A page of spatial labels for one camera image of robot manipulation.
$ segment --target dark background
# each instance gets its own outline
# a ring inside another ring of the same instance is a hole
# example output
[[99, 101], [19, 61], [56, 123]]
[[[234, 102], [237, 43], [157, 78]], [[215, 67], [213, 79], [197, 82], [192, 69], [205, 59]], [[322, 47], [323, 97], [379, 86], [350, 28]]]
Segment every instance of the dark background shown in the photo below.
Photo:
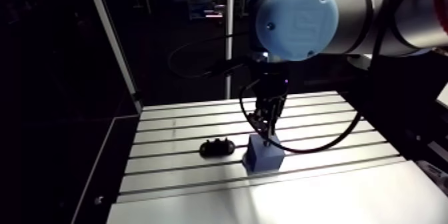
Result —
[[[133, 139], [136, 114], [92, 0], [0, 0], [2, 56], [19, 64], [24, 222], [69, 223], [101, 144], [107, 145], [77, 223], [104, 223], [115, 200]], [[144, 105], [224, 98], [224, 77], [182, 80], [170, 74], [168, 54], [192, 40], [221, 36], [223, 19], [190, 20], [186, 0], [105, 0]], [[247, 30], [235, 16], [234, 31]], [[246, 37], [233, 55], [248, 54]], [[175, 66], [198, 73], [223, 59], [225, 42], [186, 49]], [[434, 101], [448, 81], [447, 58], [434, 53], [379, 58], [374, 79], [346, 56], [320, 55], [291, 63], [290, 93], [338, 90], [406, 158], [444, 162], [426, 150], [446, 145], [446, 110]], [[249, 82], [239, 69], [232, 98]], [[415, 141], [417, 135], [423, 141]], [[104, 204], [94, 200], [104, 196]]]

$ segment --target aluminum table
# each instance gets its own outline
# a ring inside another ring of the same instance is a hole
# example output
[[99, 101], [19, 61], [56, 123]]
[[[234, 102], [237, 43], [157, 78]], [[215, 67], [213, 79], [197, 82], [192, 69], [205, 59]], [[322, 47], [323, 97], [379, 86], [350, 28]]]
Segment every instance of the aluminum table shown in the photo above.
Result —
[[[277, 136], [318, 147], [355, 114], [333, 91], [289, 95]], [[238, 100], [144, 107], [108, 224], [448, 223], [446, 196], [364, 119], [333, 148], [287, 152], [278, 171], [248, 175], [241, 158], [252, 132]], [[203, 159], [199, 146], [216, 137], [235, 152]]]

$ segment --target black panel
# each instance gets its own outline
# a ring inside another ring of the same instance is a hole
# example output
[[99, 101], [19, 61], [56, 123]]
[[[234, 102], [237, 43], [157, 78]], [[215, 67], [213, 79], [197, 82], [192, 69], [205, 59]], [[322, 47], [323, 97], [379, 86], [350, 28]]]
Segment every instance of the black panel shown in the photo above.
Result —
[[0, 25], [0, 55], [20, 67], [23, 218], [69, 223], [131, 96], [92, 0], [0, 0]]

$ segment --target glass enclosure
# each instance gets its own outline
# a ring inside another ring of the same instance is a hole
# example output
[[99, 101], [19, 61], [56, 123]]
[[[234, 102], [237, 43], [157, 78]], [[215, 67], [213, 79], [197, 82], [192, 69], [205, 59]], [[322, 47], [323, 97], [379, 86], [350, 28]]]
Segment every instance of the glass enclosure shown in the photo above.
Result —
[[[224, 76], [181, 79], [168, 68], [168, 56], [194, 41], [249, 30], [247, 0], [104, 0], [121, 50], [144, 105], [218, 100], [226, 97]], [[198, 75], [216, 61], [252, 54], [247, 35], [192, 45], [177, 52], [172, 68]], [[350, 79], [345, 56], [318, 56], [291, 63], [291, 93], [335, 89]], [[235, 70], [230, 98], [251, 78]]]

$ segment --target robotic arm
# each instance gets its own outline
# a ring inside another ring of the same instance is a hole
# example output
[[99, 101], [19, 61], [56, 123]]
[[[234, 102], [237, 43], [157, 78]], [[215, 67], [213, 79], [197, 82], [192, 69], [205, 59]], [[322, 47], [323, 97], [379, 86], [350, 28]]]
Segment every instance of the robotic arm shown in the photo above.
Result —
[[[288, 61], [318, 53], [372, 53], [378, 28], [397, 0], [248, 0], [251, 48]], [[448, 45], [448, 0], [402, 0], [381, 44], [406, 56]]]
[[[248, 5], [255, 61], [249, 65], [253, 83], [240, 98], [252, 88], [257, 102], [249, 115], [242, 103], [241, 108], [265, 145], [285, 150], [272, 139], [286, 100], [287, 61], [319, 53], [405, 57], [448, 45], [448, 0], [248, 0]], [[359, 118], [334, 142], [308, 151], [336, 144]]]

